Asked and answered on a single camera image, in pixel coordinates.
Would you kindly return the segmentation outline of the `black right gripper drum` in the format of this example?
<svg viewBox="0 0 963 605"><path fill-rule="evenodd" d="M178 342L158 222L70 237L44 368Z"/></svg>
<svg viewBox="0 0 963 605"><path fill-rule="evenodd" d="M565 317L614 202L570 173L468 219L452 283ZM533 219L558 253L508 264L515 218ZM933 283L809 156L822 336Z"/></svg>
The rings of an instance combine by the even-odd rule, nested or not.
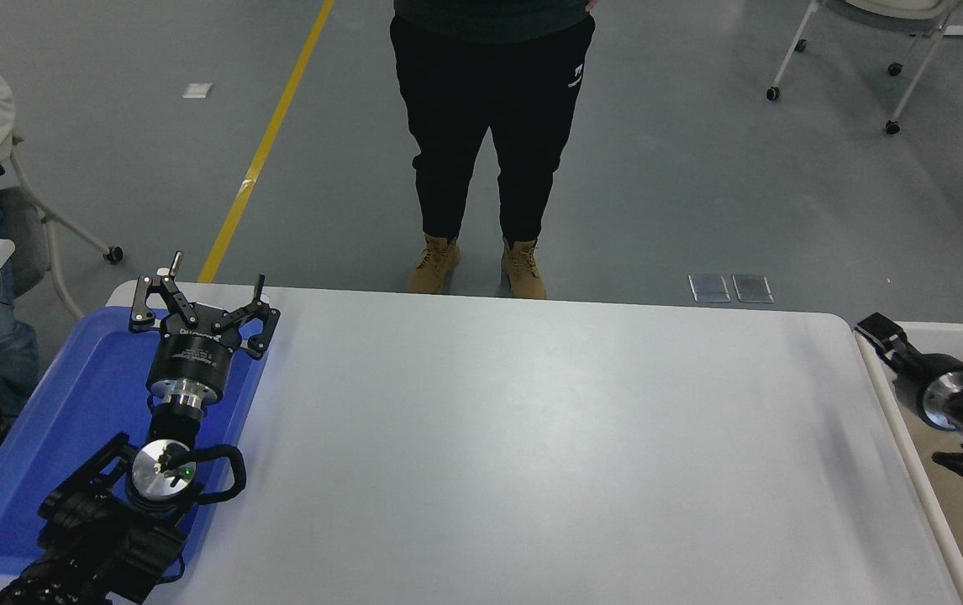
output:
<svg viewBox="0 0 963 605"><path fill-rule="evenodd" d="M945 404L963 390L963 361L946 354L909 353L896 358L893 382L901 404L916 414L944 414Z"/></svg>

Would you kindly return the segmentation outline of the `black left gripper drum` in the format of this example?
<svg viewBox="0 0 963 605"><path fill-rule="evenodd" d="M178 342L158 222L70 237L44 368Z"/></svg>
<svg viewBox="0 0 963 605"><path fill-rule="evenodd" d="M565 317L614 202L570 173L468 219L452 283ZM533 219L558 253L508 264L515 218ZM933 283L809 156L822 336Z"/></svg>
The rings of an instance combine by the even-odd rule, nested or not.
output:
<svg viewBox="0 0 963 605"><path fill-rule="evenodd" d="M159 344L147 376L147 390L164 398L175 383L197 383L202 398L224 397L229 365L240 346L240 332L229 327L227 332L212 334L169 325L158 326Z"/></svg>

